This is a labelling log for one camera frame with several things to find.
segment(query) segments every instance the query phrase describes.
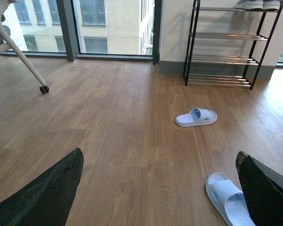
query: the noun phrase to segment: slide sandal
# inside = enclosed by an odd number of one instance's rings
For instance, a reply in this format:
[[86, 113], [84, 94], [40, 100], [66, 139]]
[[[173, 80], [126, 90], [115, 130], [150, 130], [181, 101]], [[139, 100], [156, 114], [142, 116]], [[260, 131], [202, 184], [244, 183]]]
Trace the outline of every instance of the slide sandal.
[[214, 123], [217, 120], [217, 114], [214, 111], [194, 108], [190, 113], [179, 115], [175, 122], [181, 127], [204, 126]]
[[213, 173], [206, 182], [207, 195], [228, 226], [256, 226], [251, 220], [243, 192], [222, 173]]

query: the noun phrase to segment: white wall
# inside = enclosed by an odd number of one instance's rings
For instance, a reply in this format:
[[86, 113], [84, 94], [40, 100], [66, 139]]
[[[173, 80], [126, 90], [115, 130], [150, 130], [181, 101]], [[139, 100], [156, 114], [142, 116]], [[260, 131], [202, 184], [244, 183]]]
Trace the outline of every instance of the white wall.
[[[233, 7], [238, 0], [201, 0], [202, 7]], [[164, 0], [160, 60], [184, 62], [191, 21], [193, 0]], [[256, 33], [262, 13], [201, 11], [198, 32]], [[262, 28], [267, 34], [276, 13], [268, 13]], [[263, 44], [259, 43], [255, 55], [260, 60]], [[195, 54], [248, 56], [252, 41], [196, 40]], [[270, 42], [263, 65], [275, 66], [283, 50], [283, 10]]]

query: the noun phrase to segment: building window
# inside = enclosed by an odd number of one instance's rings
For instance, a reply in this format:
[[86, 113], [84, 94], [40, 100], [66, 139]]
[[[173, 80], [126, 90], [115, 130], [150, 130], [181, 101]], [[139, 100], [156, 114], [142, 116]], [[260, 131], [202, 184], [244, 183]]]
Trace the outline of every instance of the building window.
[[83, 24], [105, 25], [104, 0], [80, 0]]
[[56, 36], [56, 42], [57, 42], [57, 46], [58, 46], [58, 51], [60, 53], [66, 53], [66, 48], [65, 48], [65, 43], [64, 43], [63, 37]]
[[24, 36], [24, 40], [28, 51], [38, 52], [38, 47], [34, 36]]
[[40, 0], [33, 0], [33, 7], [34, 7], [34, 11], [36, 12], [38, 24], [45, 24]]
[[19, 19], [19, 22], [22, 24], [30, 24], [30, 19], [28, 16], [27, 8], [24, 0], [19, 0], [19, 2], [14, 4], [15, 10]]
[[84, 38], [87, 53], [108, 53], [107, 39]]
[[58, 16], [58, 6], [56, 0], [48, 0], [52, 23], [53, 24], [61, 24], [60, 17]]

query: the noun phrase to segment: black metal shoe rack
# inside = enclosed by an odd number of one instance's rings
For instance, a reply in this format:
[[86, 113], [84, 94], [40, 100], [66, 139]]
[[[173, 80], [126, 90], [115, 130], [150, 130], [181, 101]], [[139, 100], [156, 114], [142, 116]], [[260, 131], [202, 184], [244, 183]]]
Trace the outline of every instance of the black metal shoe rack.
[[[184, 63], [183, 78], [185, 86], [187, 85], [209, 85], [209, 86], [226, 86], [226, 87], [246, 87], [253, 89], [256, 82], [258, 73], [260, 71], [264, 56], [266, 54], [268, 45], [274, 33], [276, 24], [280, 17], [280, 13], [283, 8], [283, 0], [280, 2], [280, 9], [269, 10], [252, 10], [252, 12], [261, 13], [262, 18], [260, 20], [258, 30], [256, 34], [231, 34], [231, 33], [206, 33], [197, 32], [197, 23], [200, 11], [229, 11], [229, 12], [249, 12], [250, 10], [236, 9], [236, 8], [207, 8], [200, 7], [200, 0], [194, 0], [191, 25], [188, 39], [188, 46], [186, 52], [186, 58]], [[260, 34], [264, 19], [267, 13], [276, 13], [274, 24], [271, 28], [269, 37], [265, 37]], [[195, 39], [227, 39], [227, 40], [251, 40], [253, 41], [249, 56], [211, 56], [211, 55], [195, 55], [193, 54], [193, 48]], [[265, 41], [266, 45], [263, 50], [261, 59], [258, 61], [253, 58], [253, 53], [256, 47], [257, 41]], [[245, 65], [243, 75], [206, 75], [206, 74], [193, 74], [191, 63], [213, 63], [213, 64], [231, 64], [231, 65]], [[257, 70], [252, 82], [246, 78], [246, 73], [249, 65], [257, 65]]]

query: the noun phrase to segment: wooden floor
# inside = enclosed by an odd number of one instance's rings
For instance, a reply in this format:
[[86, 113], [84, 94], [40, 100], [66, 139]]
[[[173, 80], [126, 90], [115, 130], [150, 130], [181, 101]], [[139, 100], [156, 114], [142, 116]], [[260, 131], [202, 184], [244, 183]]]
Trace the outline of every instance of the wooden floor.
[[[0, 56], [0, 202], [80, 147], [68, 226], [225, 226], [206, 196], [214, 172], [241, 187], [243, 150], [283, 175], [283, 70], [254, 89], [183, 85], [151, 63]], [[176, 116], [216, 111], [208, 126]]]

